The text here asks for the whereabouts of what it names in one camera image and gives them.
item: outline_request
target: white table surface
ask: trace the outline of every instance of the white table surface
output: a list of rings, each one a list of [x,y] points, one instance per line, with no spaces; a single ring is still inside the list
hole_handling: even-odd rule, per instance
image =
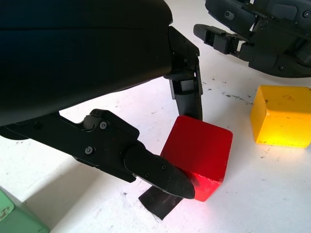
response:
[[[311,87],[311,79],[265,75],[204,45],[192,32],[195,24],[226,29],[208,15],[204,3],[167,0],[173,26],[201,52],[204,121],[234,134],[224,183],[206,202],[183,200],[160,221],[138,200],[149,188],[140,179],[127,183],[35,141],[0,137],[0,185],[25,202],[53,233],[311,231],[311,147],[255,144],[249,120],[252,105],[246,104],[253,101],[259,85]],[[160,154],[178,115],[169,82],[163,78],[61,114],[79,122],[94,108],[110,110],[137,127],[139,139],[155,154]]]

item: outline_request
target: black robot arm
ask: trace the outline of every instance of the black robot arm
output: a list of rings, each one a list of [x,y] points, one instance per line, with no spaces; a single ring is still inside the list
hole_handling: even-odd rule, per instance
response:
[[[310,0],[206,0],[205,6],[237,34],[197,24],[194,33],[204,43],[270,75],[311,77]]]

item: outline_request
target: yellow wooden block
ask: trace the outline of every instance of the yellow wooden block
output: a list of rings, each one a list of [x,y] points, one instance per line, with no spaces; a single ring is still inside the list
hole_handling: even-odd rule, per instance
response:
[[[311,143],[311,89],[260,86],[251,123],[256,143],[308,147]]]

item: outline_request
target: black tape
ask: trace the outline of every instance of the black tape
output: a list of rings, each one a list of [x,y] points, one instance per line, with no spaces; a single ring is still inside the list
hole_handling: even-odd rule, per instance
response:
[[[163,192],[162,190],[151,186],[143,193],[139,200],[143,206],[163,220],[183,198]]]

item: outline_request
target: red wooden block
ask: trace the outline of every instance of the red wooden block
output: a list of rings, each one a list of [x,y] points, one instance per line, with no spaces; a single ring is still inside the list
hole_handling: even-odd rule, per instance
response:
[[[161,156],[191,179],[195,199],[206,201],[224,180],[232,136],[229,130],[180,116]]]

